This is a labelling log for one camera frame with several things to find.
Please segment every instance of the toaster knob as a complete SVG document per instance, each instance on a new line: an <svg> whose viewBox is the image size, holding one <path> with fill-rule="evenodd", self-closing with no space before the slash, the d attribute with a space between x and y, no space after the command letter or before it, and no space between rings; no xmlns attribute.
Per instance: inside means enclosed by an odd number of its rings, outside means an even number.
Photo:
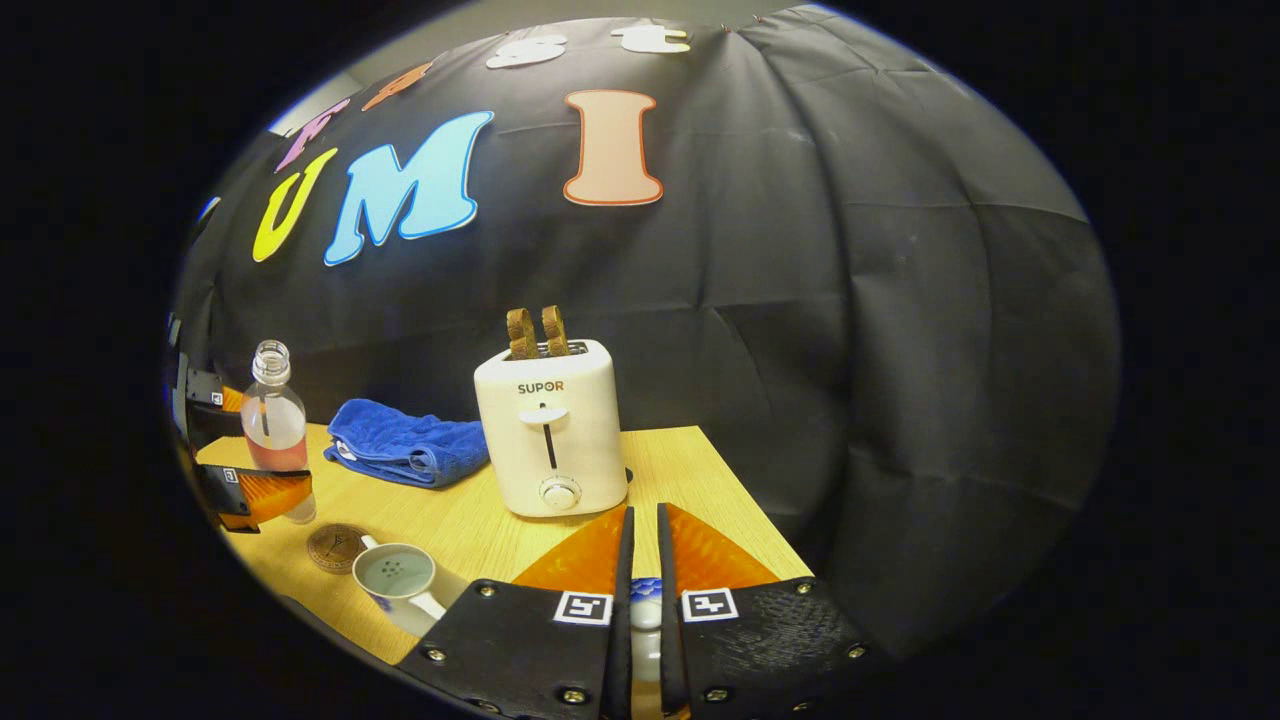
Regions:
<svg viewBox="0 0 1280 720"><path fill-rule="evenodd" d="M577 505L582 491L570 478L556 475L543 480L541 495L547 505L556 510L568 510Z"/></svg>

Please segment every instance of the letter cutout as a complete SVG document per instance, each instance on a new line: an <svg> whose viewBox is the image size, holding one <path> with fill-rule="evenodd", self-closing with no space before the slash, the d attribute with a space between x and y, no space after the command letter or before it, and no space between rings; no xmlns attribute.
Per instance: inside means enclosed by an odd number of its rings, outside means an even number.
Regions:
<svg viewBox="0 0 1280 720"><path fill-rule="evenodd" d="M644 164L644 113L658 102L626 90L570 92L564 102L582 118L577 174L564 197L579 205L644 205L662 197L662 183Z"/></svg>
<svg viewBox="0 0 1280 720"><path fill-rule="evenodd" d="M214 208L216 208L218 204L221 202L221 201L223 201L223 199L215 195L212 200L210 200L207 204L205 204L205 209L200 211L200 217L196 218L196 222L198 223L200 220L204 220L205 217L209 215L209 213L211 213L214 210Z"/></svg>
<svg viewBox="0 0 1280 720"><path fill-rule="evenodd" d="M402 74L401 77L398 77L398 78L388 82L385 86L383 86L381 90L378 91L378 95L372 96L369 100L369 102L365 102L365 106L361 108L360 111L364 113L364 111L369 110L370 108L376 106L383 100L387 100L392 95L396 95L397 92L399 92L399 91L407 88L408 86L413 85L422 76L425 76L426 70L429 70L429 69L431 69L431 63L426 63L424 65L419 65L419 67L413 68L412 70L408 70L407 73Z"/></svg>
<svg viewBox="0 0 1280 720"><path fill-rule="evenodd" d="M347 168L351 184L342 201L333 243L324 254L330 268L351 260L365 243L360 217L369 223L375 246L387 241L396 215L410 201L401 220L401 237L415 238L449 231L470 223L476 202L467 197L467 170L476 135L493 113L484 110L458 115L443 123L428 137L408 163L401 168L390 145L365 152Z"/></svg>
<svg viewBox="0 0 1280 720"><path fill-rule="evenodd" d="M632 53L687 53L684 42L667 42L668 37L689 37L685 31L663 26L634 26L618 28L609 35L622 36L622 47Z"/></svg>
<svg viewBox="0 0 1280 720"><path fill-rule="evenodd" d="M320 170L337 154L338 149L334 147L311 160L307 169L302 170L302 184L298 186L298 193L293 197L289 210L284 214L284 220L279 225L273 227L275 218L280 215L280 205L284 204L284 196L289 193L289 188L298 181L298 173L293 173L287 181L280 183L280 187L275 188L270 200L266 201L266 213L262 213L262 222L257 225L257 236L253 237L255 263L266 260L284 245L289 233L293 232L293 225L298 222L298 215L302 214L302 208L307 204L307 197L311 195L311 188L316 184L316 178L320 177Z"/></svg>
<svg viewBox="0 0 1280 720"><path fill-rule="evenodd" d="M320 131L323 131L324 127L329 124L329 118L342 111L342 109L346 108L348 102L351 102L351 97L347 97L342 102L338 102L333 108L329 108L328 110L320 113L315 118L311 118L310 123L302 126L302 129L298 131L298 137L293 140L293 147L289 147L289 152L284 156L283 160L280 160L280 164L275 167L275 172L278 173L283 170L284 165L288 165L289 163L296 160L297 156L302 154L302 150L306 149L307 141L320 135Z"/></svg>
<svg viewBox="0 0 1280 720"><path fill-rule="evenodd" d="M485 67L492 70L554 60L564 54L563 45L566 42L568 38L563 35L540 35L516 40L498 47L495 56L489 58Z"/></svg>

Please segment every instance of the black cloth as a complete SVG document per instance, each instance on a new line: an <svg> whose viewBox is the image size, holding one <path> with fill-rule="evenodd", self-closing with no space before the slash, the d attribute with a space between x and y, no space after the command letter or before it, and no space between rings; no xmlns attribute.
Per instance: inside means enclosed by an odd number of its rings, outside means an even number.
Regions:
<svg viewBox="0 0 1280 720"><path fill-rule="evenodd" d="M831 544L809 557L851 616L910 655L1011 591L1088 492L1119 380L1097 238L1000 111L847 18L668 22L690 35L673 55L609 36L645 22L422 58L413 87L367 113L380 85L353 95L279 174L293 140L264 138L192 246L184 343L247 386L257 342L283 341L312 421L352 397L474 420L471 373L506 347L506 311L559 305L571 337L613 355L623 429L700 425L785 536ZM485 68L549 27L563 56ZM580 142L563 97L600 88L657 100L655 204L562 195ZM346 167L384 143L404 163L477 110L495 117L470 164L476 218L325 266ZM334 147L288 241L255 263L270 193Z"/></svg>

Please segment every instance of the toaster lever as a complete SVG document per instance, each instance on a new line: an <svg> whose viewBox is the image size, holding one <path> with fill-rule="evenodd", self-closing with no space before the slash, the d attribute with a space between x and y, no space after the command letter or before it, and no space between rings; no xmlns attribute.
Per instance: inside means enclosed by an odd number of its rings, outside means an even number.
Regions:
<svg viewBox="0 0 1280 720"><path fill-rule="evenodd" d="M567 407L539 407L538 410L522 410L520 421L529 425L547 425L568 415Z"/></svg>

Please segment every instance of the coaster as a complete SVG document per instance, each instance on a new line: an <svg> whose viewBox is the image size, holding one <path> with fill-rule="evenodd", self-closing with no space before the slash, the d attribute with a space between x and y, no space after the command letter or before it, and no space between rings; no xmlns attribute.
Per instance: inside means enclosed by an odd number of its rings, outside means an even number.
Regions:
<svg viewBox="0 0 1280 720"><path fill-rule="evenodd" d="M346 575L351 573L356 556L364 552L365 546L360 538L366 534L369 533L355 525L325 525L307 538L307 555L325 573Z"/></svg>

